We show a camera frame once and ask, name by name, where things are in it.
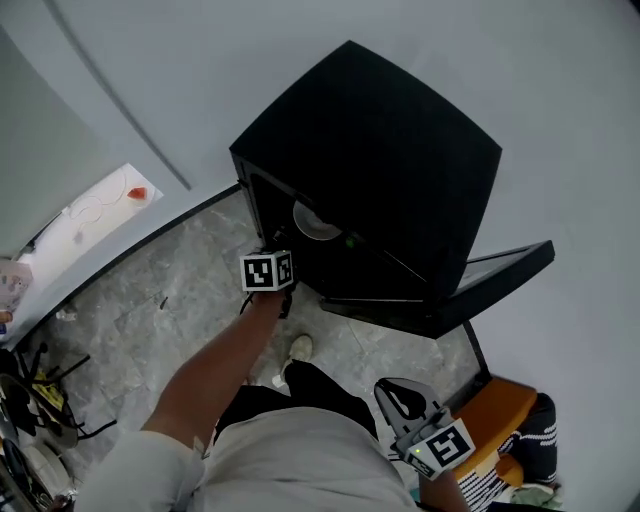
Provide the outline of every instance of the person's arm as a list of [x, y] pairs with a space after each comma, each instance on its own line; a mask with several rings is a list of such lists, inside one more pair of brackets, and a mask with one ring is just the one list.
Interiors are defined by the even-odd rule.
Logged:
[[244, 313], [176, 372], [142, 430], [172, 437], [188, 448], [207, 446], [214, 426], [266, 347], [284, 292], [256, 293]]
[[420, 503], [444, 512], [469, 512], [456, 477], [445, 471], [433, 482], [420, 475]]

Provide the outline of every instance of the sneaker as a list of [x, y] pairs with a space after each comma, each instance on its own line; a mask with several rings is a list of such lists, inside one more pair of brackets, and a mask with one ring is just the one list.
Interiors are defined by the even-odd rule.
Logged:
[[294, 342], [291, 344], [291, 349], [289, 350], [289, 357], [285, 361], [284, 365], [282, 365], [282, 369], [280, 373], [276, 375], [271, 382], [277, 388], [280, 388], [286, 384], [284, 380], [284, 371], [291, 364], [291, 362], [295, 359], [296, 361], [303, 361], [308, 363], [311, 360], [311, 354], [313, 353], [313, 340], [311, 336], [308, 334], [302, 334], [298, 336]]

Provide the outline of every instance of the black pants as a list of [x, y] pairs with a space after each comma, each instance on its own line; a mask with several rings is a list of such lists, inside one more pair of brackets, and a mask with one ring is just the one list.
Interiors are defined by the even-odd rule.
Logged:
[[331, 377], [311, 363], [293, 361], [284, 371], [291, 396], [264, 386], [242, 386], [216, 426], [216, 436], [229, 425], [258, 414], [292, 407], [315, 407], [337, 412], [366, 428], [378, 439], [371, 411], [362, 398], [342, 389]]

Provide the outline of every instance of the white wall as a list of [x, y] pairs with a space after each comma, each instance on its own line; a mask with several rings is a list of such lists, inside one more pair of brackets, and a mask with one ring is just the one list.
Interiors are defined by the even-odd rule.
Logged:
[[38, 75], [0, 28], [0, 257], [122, 162]]
[[625, 509], [640, 488], [640, 17], [626, 0], [58, 5], [193, 193], [233, 181], [229, 143], [346, 39], [483, 127], [504, 155], [474, 254], [547, 238], [558, 253], [474, 321], [483, 350], [556, 400], [567, 508]]

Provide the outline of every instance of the gray tile floor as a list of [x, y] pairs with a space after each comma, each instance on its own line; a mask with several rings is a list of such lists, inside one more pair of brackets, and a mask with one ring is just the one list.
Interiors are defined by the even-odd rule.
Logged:
[[[173, 372], [238, 314], [243, 300], [238, 256], [257, 246], [244, 197], [235, 193], [94, 282], [74, 300], [76, 321], [52, 318], [35, 333], [35, 343], [50, 347], [45, 369], [92, 356], [65, 381], [77, 420], [89, 429], [118, 420], [65, 454], [80, 481], [120, 435], [141, 427]], [[289, 344], [302, 333], [314, 338], [313, 362], [370, 405], [385, 449], [392, 433], [373, 398], [377, 379], [426, 382], [446, 400], [478, 371], [462, 329], [436, 342], [348, 320], [322, 311], [315, 293], [300, 285], [289, 318], [280, 321], [252, 371], [257, 384], [272, 386]]]

